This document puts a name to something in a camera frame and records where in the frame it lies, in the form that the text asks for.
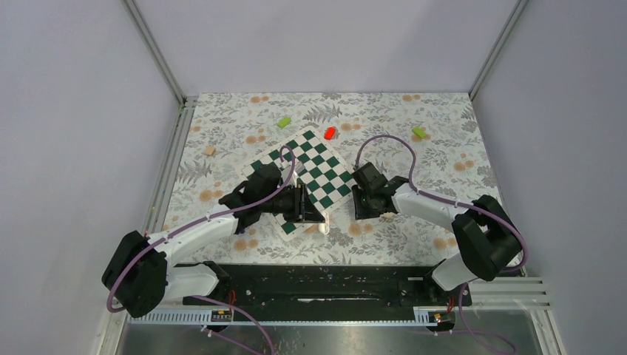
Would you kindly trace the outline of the white earbud case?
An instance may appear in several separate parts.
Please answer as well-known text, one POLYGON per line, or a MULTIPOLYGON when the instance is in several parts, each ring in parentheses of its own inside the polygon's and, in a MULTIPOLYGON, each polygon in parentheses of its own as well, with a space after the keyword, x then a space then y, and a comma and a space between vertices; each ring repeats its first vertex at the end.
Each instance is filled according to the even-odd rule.
POLYGON ((329 222, 325 221, 324 223, 320 223, 318 225, 318 230, 321 234, 323 235, 328 235, 329 231, 330 231, 330 226, 329 226, 329 222))

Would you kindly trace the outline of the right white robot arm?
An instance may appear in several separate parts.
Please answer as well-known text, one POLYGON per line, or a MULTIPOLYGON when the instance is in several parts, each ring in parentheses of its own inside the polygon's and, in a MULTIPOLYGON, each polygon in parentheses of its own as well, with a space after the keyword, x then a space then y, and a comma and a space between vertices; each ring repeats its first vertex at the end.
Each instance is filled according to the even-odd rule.
POLYGON ((413 188, 405 177, 387 179, 372 163, 359 167, 352 177, 356 219, 403 214, 454 234, 458 253, 437 264, 425 277, 424 295, 433 304, 445 303, 453 289, 463 283, 494 280, 524 250, 512 221, 489 195, 471 204, 460 203, 413 188))

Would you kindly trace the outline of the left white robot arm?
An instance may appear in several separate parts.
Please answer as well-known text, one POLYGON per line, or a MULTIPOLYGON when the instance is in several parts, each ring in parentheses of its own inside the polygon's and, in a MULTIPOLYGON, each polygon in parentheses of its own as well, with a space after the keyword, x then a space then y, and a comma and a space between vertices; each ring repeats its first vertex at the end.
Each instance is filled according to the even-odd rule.
POLYGON ((109 291, 108 311, 142 317, 165 300, 191 296, 222 303, 229 294, 228 282, 204 262, 184 266, 182 261, 210 242, 246 230, 264 214, 280 214, 294 224, 326 221, 307 186, 298 182, 295 164, 263 164, 197 219, 146 236, 139 231, 126 234, 101 278, 109 291))

